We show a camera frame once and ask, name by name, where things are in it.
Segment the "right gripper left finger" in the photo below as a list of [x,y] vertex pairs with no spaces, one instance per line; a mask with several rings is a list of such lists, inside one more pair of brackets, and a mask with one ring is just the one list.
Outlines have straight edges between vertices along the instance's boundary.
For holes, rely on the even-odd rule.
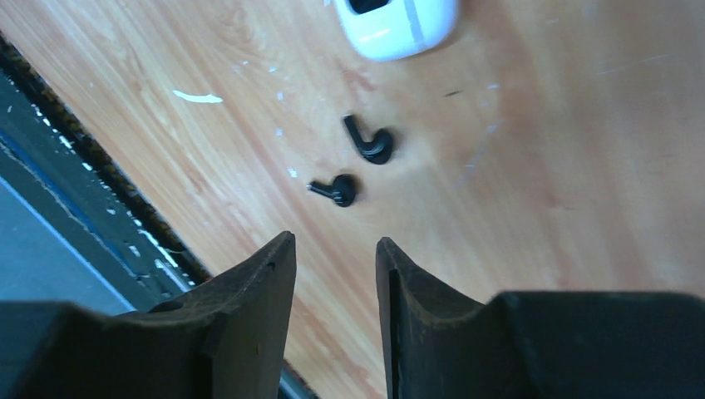
[[4,398],[275,398],[293,302],[295,237],[146,312],[1,305]]

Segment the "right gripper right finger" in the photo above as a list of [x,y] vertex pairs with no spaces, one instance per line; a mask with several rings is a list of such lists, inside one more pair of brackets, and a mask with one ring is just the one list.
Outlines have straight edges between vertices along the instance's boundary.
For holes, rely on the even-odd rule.
[[473,300],[377,243],[390,398],[701,398],[704,301],[674,292],[504,291]]

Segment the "black earbud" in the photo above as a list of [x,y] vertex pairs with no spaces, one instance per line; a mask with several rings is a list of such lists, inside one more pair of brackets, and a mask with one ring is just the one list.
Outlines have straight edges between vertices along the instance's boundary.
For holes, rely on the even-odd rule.
[[373,134],[371,140],[365,141],[358,129],[355,115],[344,116],[343,125],[364,160],[374,165],[385,165],[392,158],[395,140],[389,130],[382,128]]
[[333,178],[329,184],[312,180],[307,189],[315,194],[331,200],[339,207],[349,207],[357,197],[357,180],[353,175],[341,174]]

